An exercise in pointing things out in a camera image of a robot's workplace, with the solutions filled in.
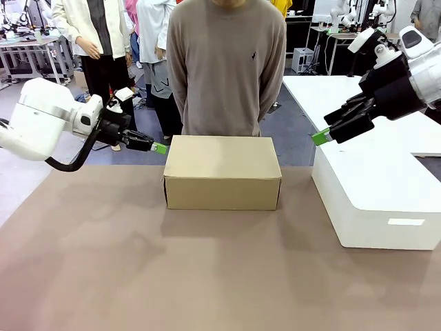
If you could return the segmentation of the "background lab table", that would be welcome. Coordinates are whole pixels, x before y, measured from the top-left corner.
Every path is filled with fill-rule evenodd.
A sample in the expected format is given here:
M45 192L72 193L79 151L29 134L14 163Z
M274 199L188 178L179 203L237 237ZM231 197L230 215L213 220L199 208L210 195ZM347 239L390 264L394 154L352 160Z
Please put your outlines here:
M319 75L345 75L351 69L354 53L348 50L355 39L354 33L329 34L321 32L318 39L316 73Z

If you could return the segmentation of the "white rectangular label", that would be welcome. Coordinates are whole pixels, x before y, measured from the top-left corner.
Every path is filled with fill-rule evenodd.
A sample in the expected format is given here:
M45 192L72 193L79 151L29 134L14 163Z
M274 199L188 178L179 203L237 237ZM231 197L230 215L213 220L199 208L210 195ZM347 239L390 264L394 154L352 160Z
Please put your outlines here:
M389 225L403 225L403 226L421 226L425 222L424 219L403 219L403 218L390 218L388 220Z

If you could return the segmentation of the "white small storage rack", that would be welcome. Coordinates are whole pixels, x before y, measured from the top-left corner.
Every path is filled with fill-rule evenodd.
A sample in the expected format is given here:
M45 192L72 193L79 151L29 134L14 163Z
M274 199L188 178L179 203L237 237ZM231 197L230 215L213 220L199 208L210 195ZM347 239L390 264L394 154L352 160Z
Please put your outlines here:
M309 48L295 48L293 52L291 69L296 74L308 71L314 58L314 51Z

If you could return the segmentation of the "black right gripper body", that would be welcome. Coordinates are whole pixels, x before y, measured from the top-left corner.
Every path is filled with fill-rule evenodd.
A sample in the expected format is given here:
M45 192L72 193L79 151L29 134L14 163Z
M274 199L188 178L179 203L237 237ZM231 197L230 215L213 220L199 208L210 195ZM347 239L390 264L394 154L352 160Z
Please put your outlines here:
M386 117L393 121L426 108L411 85L410 76L409 64L403 54L366 72L359 83L366 99L362 113L370 119Z

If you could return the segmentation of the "white table block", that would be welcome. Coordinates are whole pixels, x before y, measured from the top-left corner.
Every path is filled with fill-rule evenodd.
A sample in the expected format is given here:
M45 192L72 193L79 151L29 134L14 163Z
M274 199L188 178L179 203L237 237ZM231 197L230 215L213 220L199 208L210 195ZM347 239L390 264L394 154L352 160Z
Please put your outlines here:
M441 125L422 113L315 150L312 178L346 248L433 250L441 244L441 181L420 157L441 157ZM424 219L421 226L390 218Z

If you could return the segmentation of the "bystander in yellow top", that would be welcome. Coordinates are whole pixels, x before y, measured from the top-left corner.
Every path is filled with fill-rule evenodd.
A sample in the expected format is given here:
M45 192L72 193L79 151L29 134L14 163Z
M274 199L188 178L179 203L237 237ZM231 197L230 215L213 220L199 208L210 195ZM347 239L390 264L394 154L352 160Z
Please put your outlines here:
M293 5L293 0L269 0L270 3L276 7L284 18L287 17L287 12Z

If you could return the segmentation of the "bystander in pink top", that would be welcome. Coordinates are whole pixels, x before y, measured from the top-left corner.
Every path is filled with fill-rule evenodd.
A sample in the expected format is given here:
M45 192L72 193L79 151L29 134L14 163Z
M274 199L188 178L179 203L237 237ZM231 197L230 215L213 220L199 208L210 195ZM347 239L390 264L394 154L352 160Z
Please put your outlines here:
M125 10L134 24L135 32L139 34L139 20L136 11L137 2L138 0L125 0Z

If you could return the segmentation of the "grey background workbench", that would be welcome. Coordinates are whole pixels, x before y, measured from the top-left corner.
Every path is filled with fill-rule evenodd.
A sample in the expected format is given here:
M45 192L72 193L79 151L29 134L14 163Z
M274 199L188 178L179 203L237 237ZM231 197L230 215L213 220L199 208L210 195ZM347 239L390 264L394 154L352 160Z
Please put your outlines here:
M0 41L0 90L23 79L42 77L63 86L74 75L74 59L64 37Z

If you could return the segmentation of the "bystander in grey shirt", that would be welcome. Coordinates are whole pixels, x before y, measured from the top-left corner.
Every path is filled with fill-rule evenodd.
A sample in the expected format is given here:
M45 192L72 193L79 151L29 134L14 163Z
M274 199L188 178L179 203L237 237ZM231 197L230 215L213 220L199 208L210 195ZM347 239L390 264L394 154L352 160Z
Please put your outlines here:
M441 0L417 0L410 20L416 29L435 43L441 28Z

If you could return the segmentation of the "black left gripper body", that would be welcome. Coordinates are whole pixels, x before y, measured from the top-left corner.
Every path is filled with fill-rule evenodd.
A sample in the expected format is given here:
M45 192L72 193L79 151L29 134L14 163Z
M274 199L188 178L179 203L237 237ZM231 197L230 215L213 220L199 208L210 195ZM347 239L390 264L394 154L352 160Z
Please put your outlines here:
M130 126L132 117L123 111L118 99L111 99L102 109L97 124L97 141L111 146L117 145L123 132Z

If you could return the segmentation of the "person in beige sweater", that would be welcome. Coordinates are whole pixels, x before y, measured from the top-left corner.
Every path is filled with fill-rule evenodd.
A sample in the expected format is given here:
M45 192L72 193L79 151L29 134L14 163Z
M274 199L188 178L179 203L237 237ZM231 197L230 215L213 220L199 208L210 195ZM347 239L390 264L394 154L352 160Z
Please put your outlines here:
M182 133L260 136L285 70L286 23L269 0L183 0L170 15L168 74Z

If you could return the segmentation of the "brown cardboard shoe box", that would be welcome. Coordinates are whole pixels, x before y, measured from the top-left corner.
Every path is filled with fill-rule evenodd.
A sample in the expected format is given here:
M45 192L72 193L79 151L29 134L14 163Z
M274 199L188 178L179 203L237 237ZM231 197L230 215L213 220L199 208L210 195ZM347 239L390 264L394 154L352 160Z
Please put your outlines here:
M163 172L173 210L272 211L281 181L270 137L175 136Z

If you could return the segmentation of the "bystander in white shirt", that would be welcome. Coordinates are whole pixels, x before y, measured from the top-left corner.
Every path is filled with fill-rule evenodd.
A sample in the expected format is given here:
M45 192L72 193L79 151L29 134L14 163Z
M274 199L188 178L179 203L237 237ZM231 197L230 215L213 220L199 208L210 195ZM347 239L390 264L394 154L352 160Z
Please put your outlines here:
M167 32L175 7L176 0L138 0L136 4L145 83L166 141L180 135L183 127L167 71Z

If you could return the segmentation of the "bystander in cream jacket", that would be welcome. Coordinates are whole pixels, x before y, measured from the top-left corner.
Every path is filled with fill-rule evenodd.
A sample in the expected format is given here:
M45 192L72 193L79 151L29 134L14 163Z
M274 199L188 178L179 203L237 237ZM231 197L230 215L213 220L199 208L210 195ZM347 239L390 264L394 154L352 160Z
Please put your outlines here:
M130 86L131 46L122 0L51 0L52 20L81 58L91 95L103 103Z

